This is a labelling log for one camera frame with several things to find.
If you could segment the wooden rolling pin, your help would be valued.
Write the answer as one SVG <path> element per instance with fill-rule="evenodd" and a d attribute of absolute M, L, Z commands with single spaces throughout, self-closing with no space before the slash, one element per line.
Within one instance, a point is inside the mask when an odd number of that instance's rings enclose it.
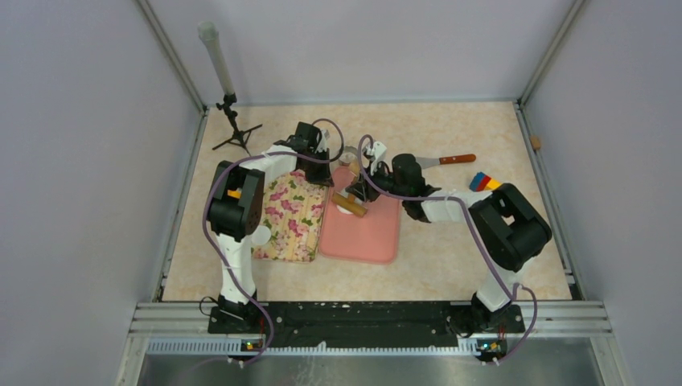
<path fill-rule="evenodd" d="M 347 165 L 347 170 L 351 173 L 353 179 L 361 175 L 360 164 L 357 161 L 350 162 Z M 346 193 L 345 188 L 341 191 L 334 192 L 331 196 L 331 202 L 335 205 L 346 208 L 347 210 L 353 212 L 354 216 L 359 218 L 363 218 L 368 211 L 358 199 L 356 199 L 353 195 Z"/>

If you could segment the white dough ball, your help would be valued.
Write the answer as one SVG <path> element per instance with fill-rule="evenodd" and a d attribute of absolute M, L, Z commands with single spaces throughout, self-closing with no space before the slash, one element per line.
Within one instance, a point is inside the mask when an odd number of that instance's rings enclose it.
<path fill-rule="evenodd" d="M 344 208 L 344 207 L 341 207 L 341 206 L 339 206 L 339 205 L 336 205 L 336 207 L 337 207 L 337 209 L 338 209 L 341 213 L 343 213 L 343 214 L 346 214 L 346 215 L 354 215 L 353 212 L 347 210 L 347 209 Z"/>

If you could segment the pink silicone mat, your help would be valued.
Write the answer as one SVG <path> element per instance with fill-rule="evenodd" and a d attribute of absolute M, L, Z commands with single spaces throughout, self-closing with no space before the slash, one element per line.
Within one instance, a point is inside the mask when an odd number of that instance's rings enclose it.
<path fill-rule="evenodd" d="M 401 203 L 380 196 L 360 218 L 339 210 L 330 199 L 323 214 L 318 252 L 329 258 L 369 264 L 392 263 L 398 250 Z"/>

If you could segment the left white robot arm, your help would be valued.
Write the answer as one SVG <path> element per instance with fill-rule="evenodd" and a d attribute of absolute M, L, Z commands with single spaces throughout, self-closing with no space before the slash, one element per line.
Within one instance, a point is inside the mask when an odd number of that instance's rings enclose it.
<path fill-rule="evenodd" d="M 258 320 L 257 288 L 253 280 L 253 235 L 261 222 L 265 188 L 293 171 L 308 183 L 332 186 L 327 134 L 316 123 L 300 122 L 294 134 L 266 151 L 216 168 L 203 210 L 203 232 L 221 260 L 222 286 L 216 311 L 227 315 L 239 332 L 252 330 Z"/>

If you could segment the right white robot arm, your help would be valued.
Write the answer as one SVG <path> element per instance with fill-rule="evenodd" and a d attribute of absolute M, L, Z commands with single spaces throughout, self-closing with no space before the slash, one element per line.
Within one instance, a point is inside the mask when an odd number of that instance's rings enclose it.
<path fill-rule="evenodd" d="M 488 275 L 475 291 L 470 326 L 493 331 L 520 287 L 524 266 L 553 238 L 543 216 L 511 183 L 491 191 L 444 192 L 425 181 L 418 157 L 398 154 L 390 163 L 371 161 L 355 171 L 356 178 L 342 195 L 353 203 L 381 196 L 399 199 L 408 216 L 427 224 L 466 224 L 483 255 Z"/>

